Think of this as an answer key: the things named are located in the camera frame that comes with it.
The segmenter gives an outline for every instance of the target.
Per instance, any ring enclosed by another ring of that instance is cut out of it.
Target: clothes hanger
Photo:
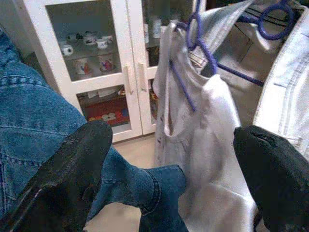
[[[263,38],[265,38],[267,40],[281,39],[284,36],[288,35],[293,28],[294,12],[293,12],[292,8],[287,4],[287,1],[288,0],[281,0],[279,3],[275,3],[275,4],[267,7],[265,10],[262,11],[262,13],[259,17],[255,17],[255,16],[248,17],[248,16],[242,15],[242,16],[239,17],[239,19],[237,21],[238,22],[257,24],[259,33],[261,34],[261,36]],[[243,79],[245,79],[245,80],[247,80],[251,83],[254,83],[254,84],[262,87],[264,85],[264,83],[262,81],[256,80],[252,77],[249,77],[249,76],[247,76],[243,73],[240,73],[236,70],[233,70],[233,69],[231,69],[231,68],[229,68],[229,67],[227,67],[223,64],[220,64],[216,61],[214,56],[209,52],[206,45],[203,43],[203,41],[200,38],[201,37],[201,19],[200,19],[200,15],[198,13],[199,8],[200,8],[200,0],[197,0],[196,10],[192,15],[190,15],[188,24],[185,24],[185,23],[182,23],[182,22],[179,22],[179,23],[176,24],[176,28],[180,28],[180,29],[187,31],[187,33],[186,33],[186,44],[187,44],[188,49],[190,51],[193,51],[197,46],[199,46],[202,49],[205,57],[207,58],[213,74],[217,74],[217,70],[218,70],[218,68],[220,68],[220,69],[228,71],[228,72],[230,72],[230,73],[232,73],[232,74],[234,74],[234,75],[236,75],[240,78],[243,78]],[[270,12],[272,12],[274,10],[285,11],[287,13],[288,17],[289,17],[289,20],[287,22],[287,26],[285,27],[285,29],[282,32],[279,32],[278,34],[269,34],[263,26],[263,21],[265,20],[265,17]],[[196,36],[195,42],[191,43],[189,31],[190,31],[191,22],[192,22],[193,19],[195,19],[197,21],[197,36]],[[195,107],[192,99],[190,98],[190,95],[188,94],[182,79],[180,78],[177,70],[175,69],[173,62],[170,61],[169,65],[170,65],[171,69],[173,70],[173,72],[175,73],[176,78],[178,79],[193,112],[195,112],[196,107]]]

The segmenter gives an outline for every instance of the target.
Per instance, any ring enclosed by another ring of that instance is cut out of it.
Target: white cabinet
[[[16,3],[48,84],[87,120],[107,121],[114,142],[155,131],[150,82],[160,30],[170,20],[185,21],[194,8],[192,0]]]

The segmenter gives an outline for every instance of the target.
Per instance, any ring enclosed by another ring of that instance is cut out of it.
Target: cabinet handle
[[[146,64],[139,62],[139,67],[141,69],[142,72],[142,76],[140,77],[140,88],[142,91],[147,92],[148,91],[148,82],[147,82],[147,78],[146,78]]]
[[[132,71],[131,71],[131,66],[130,65],[126,65],[126,74],[127,74],[127,80],[128,80],[128,92],[129,94],[132,95],[132,93],[134,92],[132,86]]]

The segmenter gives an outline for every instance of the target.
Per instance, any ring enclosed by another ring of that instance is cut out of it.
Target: blue jeans
[[[19,193],[60,147],[86,123],[79,111],[54,92],[0,29],[0,218]],[[105,205],[120,202],[140,208],[140,231],[187,231],[178,214],[185,191],[181,169],[140,169],[113,148],[103,163],[102,185],[88,220]]]

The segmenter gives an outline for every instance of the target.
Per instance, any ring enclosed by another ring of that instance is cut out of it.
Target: floor
[[[114,144],[118,152],[131,164],[141,168],[154,166],[154,134]],[[88,232],[138,232],[140,210],[121,203],[112,203],[88,222]]]

